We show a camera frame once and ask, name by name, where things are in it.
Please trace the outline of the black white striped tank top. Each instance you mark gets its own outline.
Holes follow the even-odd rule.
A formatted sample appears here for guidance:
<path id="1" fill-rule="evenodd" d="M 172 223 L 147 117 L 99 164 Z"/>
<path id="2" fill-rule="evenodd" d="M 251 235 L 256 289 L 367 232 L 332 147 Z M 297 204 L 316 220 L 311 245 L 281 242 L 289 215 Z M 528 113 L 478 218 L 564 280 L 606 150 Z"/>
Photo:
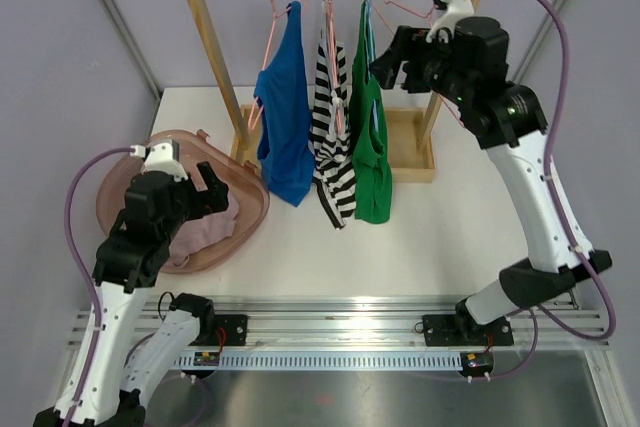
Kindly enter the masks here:
<path id="1" fill-rule="evenodd" d="M 344 44 L 336 40 L 339 62 L 340 96 L 344 105 L 345 129 L 335 130 L 334 109 L 331 103 L 330 79 L 326 59 L 325 13 L 319 30 L 316 54 L 314 96 L 311 105 L 309 148 L 314 155 L 313 183 L 332 226 L 342 229 L 353 217 L 356 208 L 355 171 L 350 153 L 349 109 L 347 103 L 347 68 Z"/>

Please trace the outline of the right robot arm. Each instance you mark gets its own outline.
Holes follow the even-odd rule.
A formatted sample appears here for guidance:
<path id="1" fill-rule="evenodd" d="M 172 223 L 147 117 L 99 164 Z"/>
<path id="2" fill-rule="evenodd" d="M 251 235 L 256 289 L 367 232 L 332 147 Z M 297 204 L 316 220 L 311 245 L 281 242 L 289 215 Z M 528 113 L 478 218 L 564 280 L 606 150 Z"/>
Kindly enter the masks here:
<path id="1" fill-rule="evenodd" d="M 499 172 L 524 232 L 526 258 L 502 269 L 496 281 L 457 303 L 454 331 L 466 343 L 490 324 L 545 303 L 612 265 L 580 231 L 555 168 L 545 161 L 547 121 L 536 94 L 506 78 L 508 33 L 489 17 L 468 17 L 453 29 L 401 25 L 370 65 L 381 88 L 404 72 L 403 90 L 432 92 L 453 102 Z"/>

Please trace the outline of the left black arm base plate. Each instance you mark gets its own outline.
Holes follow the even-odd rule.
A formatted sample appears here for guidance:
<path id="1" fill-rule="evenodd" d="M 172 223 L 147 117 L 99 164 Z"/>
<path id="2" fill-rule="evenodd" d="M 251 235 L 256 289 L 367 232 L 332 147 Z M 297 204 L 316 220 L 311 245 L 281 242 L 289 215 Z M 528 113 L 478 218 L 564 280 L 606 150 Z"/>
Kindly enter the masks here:
<path id="1" fill-rule="evenodd" d="M 204 329 L 193 342 L 195 346 L 216 346 L 224 341 L 224 346 L 246 345 L 249 317 L 245 314 L 216 314 L 204 323 Z"/>

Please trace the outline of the mauve tank top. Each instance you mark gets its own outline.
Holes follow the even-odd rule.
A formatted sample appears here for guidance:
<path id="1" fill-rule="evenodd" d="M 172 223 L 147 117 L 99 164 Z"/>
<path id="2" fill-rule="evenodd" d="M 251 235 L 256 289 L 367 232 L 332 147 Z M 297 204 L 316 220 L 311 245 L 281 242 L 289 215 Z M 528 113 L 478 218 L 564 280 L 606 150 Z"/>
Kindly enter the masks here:
<path id="1" fill-rule="evenodd" d="M 181 269 L 190 256 L 230 237 L 235 229 L 239 204 L 232 192 L 228 193 L 228 207 L 201 219 L 186 222 L 169 247 L 169 259 L 163 269 Z"/>

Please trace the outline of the pink hanger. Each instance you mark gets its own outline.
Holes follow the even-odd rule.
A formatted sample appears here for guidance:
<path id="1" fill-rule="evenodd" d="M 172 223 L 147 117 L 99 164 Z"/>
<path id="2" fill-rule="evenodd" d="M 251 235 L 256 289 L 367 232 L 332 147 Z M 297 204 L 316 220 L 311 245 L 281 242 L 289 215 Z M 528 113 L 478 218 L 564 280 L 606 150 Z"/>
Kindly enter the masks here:
<path id="1" fill-rule="evenodd" d="M 271 27 L 270 27 L 269 37 L 268 37 L 268 41 L 266 44 L 266 49 L 263 57 L 261 72 L 263 72 L 268 66 L 268 61 L 270 58 L 271 47 L 273 43 L 277 21 L 279 18 L 283 17 L 285 14 L 287 14 L 290 11 L 290 7 L 287 7 L 282 12 L 279 12 L 277 10 L 277 5 L 275 0 L 270 0 L 270 5 L 272 10 Z M 258 106 L 259 104 L 258 100 L 259 100 L 259 97 L 255 96 L 249 112 L 247 126 L 249 127 L 250 132 L 253 132 L 253 130 L 256 128 L 258 121 L 260 120 L 264 110 L 263 106 Z"/>
<path id="2" fill-rule="evenodd" d="M 334 109 L 335 130 L 337 134 L 342 134 L 345 129 L 344 105 L 340 96 L 340 76 L 339 62 L 337 59 L 337 46 L 334 27 L 333 0 L 323 0 L 325 13 L 325 41 L 326 59 L 328 62 L 328 76 L 330 79 L 331 103 Z"/>
<path id="3" fill-rule="evenodd" d="M 382 0 L 382 2 L 385 5 L 391 5 L 394 6 L 398 9 L 401 9 L 405 12 L 408 12 L 409 14 L 420 18 L 422 20 L 424 20 L 425 22 L 428 23 L 429 27 L 433 26 L 434 23 L 434 11 L 436 10 L 435 5 L 432 4 L 429 9 L 426 12 L 420 12 L 420 11 L 416 11 L 414 9 L 411 9 L 395 0 Z M 387 27 L 387 29 L 389 31 L 392 31 L 390 24 L 387 22 L 387 20 L 385 19 L 384 15 L 381 13 L 381 11 L 378 9 L 378 7 L 376 5 L 373 5 L 373 9 L 376 12 L 376 14 L 378 15 L 378 17 L 380 18 L 380 20 L 383 22 L 383 24 Z M 455 119 L 455 121 L 460 125 L 463 126 L 460 115 L 458 113 L 456 113 L 454 111 L 454 108 L 448 103 L 448 101 L 442 97 L 440 94 L 438 94 L 437 96 L 431 95 L 431 99 L 435 100 L 437 99 L 437 104 L 439 106 L 444 105 L 447 110 L 449 111 L 449 113 L 451 114 L 451 116 Z"/>

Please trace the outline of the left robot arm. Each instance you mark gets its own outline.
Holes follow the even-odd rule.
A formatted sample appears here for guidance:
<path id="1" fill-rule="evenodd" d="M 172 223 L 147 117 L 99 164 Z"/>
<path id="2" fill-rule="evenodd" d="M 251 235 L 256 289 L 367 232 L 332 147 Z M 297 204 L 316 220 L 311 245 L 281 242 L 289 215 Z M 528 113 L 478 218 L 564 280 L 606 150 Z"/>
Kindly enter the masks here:
<path id="1" fill-rule="evenodd" d="M 190 174 L 173 175 L 151 163 L 131 180 L 124 206 L 96 252 L 89 285 L 97 299 L 77 363 L 61 397 L 36 415 L 35 425 L 142 426 L 150 397 L 179 353 L 214 337 L 213 302 L 180 294 L 143 350 L 127 354 L 180 228 L 228 206 L 228 186 L 210 164 L 200 162 L 197 169 L 203 190 Z"/>

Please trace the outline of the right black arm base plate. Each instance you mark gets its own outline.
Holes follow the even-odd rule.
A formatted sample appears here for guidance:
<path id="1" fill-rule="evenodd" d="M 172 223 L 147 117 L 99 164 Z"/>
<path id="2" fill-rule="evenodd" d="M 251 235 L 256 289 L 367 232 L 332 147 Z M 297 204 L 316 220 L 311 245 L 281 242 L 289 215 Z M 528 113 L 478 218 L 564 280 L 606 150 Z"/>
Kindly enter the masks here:
<path id="1" fill-rule="evenodd" d="M 413 325 L 428 347 L 511 347 L 514 337 L 511 324 L 501 317 L 487 325 L 463 328 L 456 325 L 453 314 L 427 314 Z"/>

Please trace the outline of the blue tank top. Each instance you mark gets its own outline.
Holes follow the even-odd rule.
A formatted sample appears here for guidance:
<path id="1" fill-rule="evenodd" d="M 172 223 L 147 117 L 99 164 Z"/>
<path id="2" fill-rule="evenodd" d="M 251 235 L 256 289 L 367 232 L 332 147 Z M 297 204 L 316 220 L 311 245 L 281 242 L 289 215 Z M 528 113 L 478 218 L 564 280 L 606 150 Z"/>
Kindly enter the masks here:
<path id="1" fill-rule="evenodd" d="M 271 193 L 294 207 L 310 191 L 315 170 L 301 20 L 302 4 L 293 1 L 281 42 L 254 89 L 262 108 L 257 148 L 262 178 Z"/>

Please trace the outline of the light blue hanger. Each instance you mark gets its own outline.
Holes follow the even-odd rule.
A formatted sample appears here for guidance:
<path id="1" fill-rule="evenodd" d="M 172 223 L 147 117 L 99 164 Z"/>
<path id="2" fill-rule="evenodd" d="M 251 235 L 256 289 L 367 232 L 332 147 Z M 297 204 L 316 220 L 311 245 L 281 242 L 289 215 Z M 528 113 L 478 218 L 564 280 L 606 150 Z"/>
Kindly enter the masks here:
<path id="1" fill-rule="evenodd" d="M 376 59 L 375 34 L 373 30 L 373 21 L 372 21 L 373 6 L 374 6 L 373 0 L 367 0 L 365 40 L 366 40 L 367 80 L 368 81 L 370 81 L 372 78 L 370 64 Z"/>

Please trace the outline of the green tank top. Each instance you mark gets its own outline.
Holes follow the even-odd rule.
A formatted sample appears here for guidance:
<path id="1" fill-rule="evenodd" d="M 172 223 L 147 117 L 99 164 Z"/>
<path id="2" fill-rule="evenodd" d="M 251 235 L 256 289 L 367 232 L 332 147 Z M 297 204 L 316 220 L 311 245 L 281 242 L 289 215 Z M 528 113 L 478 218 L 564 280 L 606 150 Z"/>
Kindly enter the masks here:
<path id="1" fill-rule="evenodd" d="M 369 73 L 368 3 L 360 8 L 358 43 L 352 62 L 349 100 L 352 163 L 355 171 L 355 217 L 370 224 L 389 221 L 393 178 L 381 89 Z"/>

